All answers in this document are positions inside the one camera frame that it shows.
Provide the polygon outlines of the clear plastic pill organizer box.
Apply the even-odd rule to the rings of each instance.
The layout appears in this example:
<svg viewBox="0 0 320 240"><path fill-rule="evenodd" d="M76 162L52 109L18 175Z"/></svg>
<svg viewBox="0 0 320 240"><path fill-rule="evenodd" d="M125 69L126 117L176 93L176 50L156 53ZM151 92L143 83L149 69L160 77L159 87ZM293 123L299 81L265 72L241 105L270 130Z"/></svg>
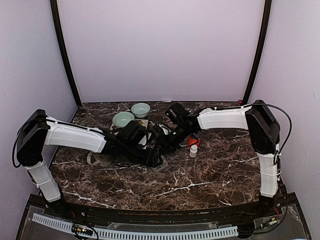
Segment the clear plastic pill organizer box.
<svg viewBox="0 0 320 240"><path fill-rule="evenodd" d="M165 168L168 167L168 162L167 162L166 158L163 155L161 155L159 157L159 159L162 160L162 164L151 168L152 171L155 172L155 173L161 172L162 170L164 170Z"/></svg>

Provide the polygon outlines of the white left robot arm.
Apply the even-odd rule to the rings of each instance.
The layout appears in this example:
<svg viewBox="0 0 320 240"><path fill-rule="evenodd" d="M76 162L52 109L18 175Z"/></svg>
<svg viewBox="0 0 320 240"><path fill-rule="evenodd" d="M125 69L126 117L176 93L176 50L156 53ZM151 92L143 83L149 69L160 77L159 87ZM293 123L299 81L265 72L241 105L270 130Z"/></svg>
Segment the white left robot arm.
<svg viewBox="0 0 320 240"><path fill-rule="evenodd" d="M156 168L163 164L155 140L155 133L147 130L136 120L117 130L84 127L59 121L36 110L18 130L13 148L12 163L15 168L25 167L40 189L44 198L51 203L51 210L60 218L67 218L70 206L62 200L63 194L43 159L44 146L63 146L83 149L107 156L125 156L132 163Z"/></svg>

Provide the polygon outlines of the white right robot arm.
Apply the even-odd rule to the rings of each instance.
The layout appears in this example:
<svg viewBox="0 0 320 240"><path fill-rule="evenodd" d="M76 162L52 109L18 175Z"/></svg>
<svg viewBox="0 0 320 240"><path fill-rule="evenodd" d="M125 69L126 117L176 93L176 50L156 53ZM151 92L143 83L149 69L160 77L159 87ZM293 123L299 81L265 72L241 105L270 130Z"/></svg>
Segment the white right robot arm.
<svg viewBox="0 0 320 240"><path fill-rule="evenodd" d="M187 111L180 103L173 104L166 116L176 127L158 136L160 149L172 153L191 134L211 129L243 129L249 132L251 145L259 159L260 195L264 198L255 205L255 213L266 217L275 208L271 199L278 192L281 175L280 155L285 146L280 142L280 124L271 112L273 106L263 100L234 107L208 107Z"/></svg>

